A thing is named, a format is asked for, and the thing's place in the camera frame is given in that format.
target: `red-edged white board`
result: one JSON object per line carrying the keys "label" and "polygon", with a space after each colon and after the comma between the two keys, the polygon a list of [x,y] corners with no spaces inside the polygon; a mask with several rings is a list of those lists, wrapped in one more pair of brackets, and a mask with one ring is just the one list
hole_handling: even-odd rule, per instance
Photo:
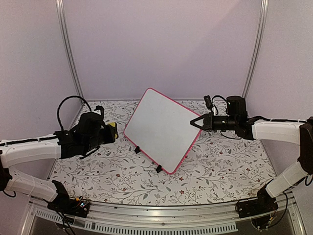
{"label": "red-edged white board", "polygon": [[198,114],[148,88],[125,127],[124,135],[168,174],[173,174],[200,130],[190,121]]}

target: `floral pattern surface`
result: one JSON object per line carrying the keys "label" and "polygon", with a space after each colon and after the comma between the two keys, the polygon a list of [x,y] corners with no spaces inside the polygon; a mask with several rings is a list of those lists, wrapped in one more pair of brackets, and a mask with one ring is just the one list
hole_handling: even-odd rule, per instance
{"label": "floral pattern surface", "polygon": [[[203,101],[179,101],[202,115]],[[119,138],[100,146],[89,157],[58,160],[51,179],[64,184],[71,196],[132,205],[192,205],[249,198],[275,176],[259,141],[233,140],[220,132],[201,132],[173,175],[157,173],[156,165],[135,146],[123,130],[138,101],[91,102],[105,109],[105,123],[117,122]],[[225,105],[215,101],[220,115]],[[230,131],[225,136],[237,138]]]}

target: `vertical metal rail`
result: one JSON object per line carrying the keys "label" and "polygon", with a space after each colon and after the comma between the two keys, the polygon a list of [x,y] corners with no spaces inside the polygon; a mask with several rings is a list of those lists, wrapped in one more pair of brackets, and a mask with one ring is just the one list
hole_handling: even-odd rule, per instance
{"label": "vertical metal rail", "polygon": [[258,26],[255,45],[254,45],[254,51],[253,51],[250,67],[248,70],[248,75],[246,78],[244,91],[242,93],[242,97],[245,99],[248,95],[248,92],[249,92],[249,89],[251,86],[251,82],[252,82],[252,78],[253,78],[253,74],[255,71],[256,63],[258,60],[258,56],[259,56],[259,52],[260,52],[260,48],[261,48],[261,42],[262,42],[263,33],[264,33],[264,28],[265,28],[265,23],[266,23],[267,13],[268,13],[268,0],[262,0],[261,12],[260,12],[260,18],[259,18],[259,26]]}
{"label": "vertical metal rail", "polygon": [[73,78],[75,89],[76,89],[76,92],[79,96],[84,97],[82,87],[80,85],[78,75],[77,75],[77,70],[76,70],[76,66],[74,63],[73,53],[72,53],[70,43],[69,43],[63,0],[56,0],[56,6],[57,6],[58,17],[59,17],[61,35],[63,38],[63,43],[64,43],[65,51],[67,54],[68,65],[69,65],[70,72],[71,72],[71,75]]}

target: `white wall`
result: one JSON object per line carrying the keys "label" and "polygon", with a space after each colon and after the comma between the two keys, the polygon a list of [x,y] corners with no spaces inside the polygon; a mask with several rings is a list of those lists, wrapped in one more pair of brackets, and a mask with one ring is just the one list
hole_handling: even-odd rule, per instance
{"label": "white wall", "polygon": [[[0,1],[0,139],[23,139],[59,130],[58,104],[75,94],[55,1]],[[80,107],[68,102],[61,110],[68,127]],[[38,177],[52,162],[20,166]],[[0,234],[16,235],[28,197],[14,199],[0,192]]]}
{"label": "white wall", "polygon": [[[250,116],[306,119],[313,116],[313,1],[269,1],[260,56],[247,98]],[[299,147],[264,141],[279,174],[299,157]],[[307,233],[313,235],[313,186],[294,195]]]}
{"label": "white wall", "polygon": [[87,99],[241,94],[261,1],[67,0],[67,26]]}

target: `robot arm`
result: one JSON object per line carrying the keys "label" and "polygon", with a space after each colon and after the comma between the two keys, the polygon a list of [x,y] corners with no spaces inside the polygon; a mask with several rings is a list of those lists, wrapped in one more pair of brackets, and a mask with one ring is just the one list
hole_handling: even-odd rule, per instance
{"label": "robot arm", "polygon": [[41,159],[89,156],[99,145],[113,143],[118,138],[116,123],[106,125],[103,118],[103,107],[97,106],[94,112],[82,114],[78,124],[70,130],[62,129],[40,138],[0,141],[0,191],[18,191],[42,198],[48,202],[49,209],[86,217],[86,201],[71,199],[62,183],[35,178],[13,166]]}
{"label": "robot arm", "polygon": [[[212,111],[211,98],[205,96],[204,100],[207,108]],[[295,163],[262,187],[257,193],[257,199],[238,204],[240,217],[276,210],[276,196],[313,174],[313,117],[298,121],[261,116],[248,118],[245,99],[230,96],[225,101],[227,116],[215,116],[210,112],[192,120],[190,124],[204,131],[234,130],[246,140],[276,140],[300,145],[300,157]]]}

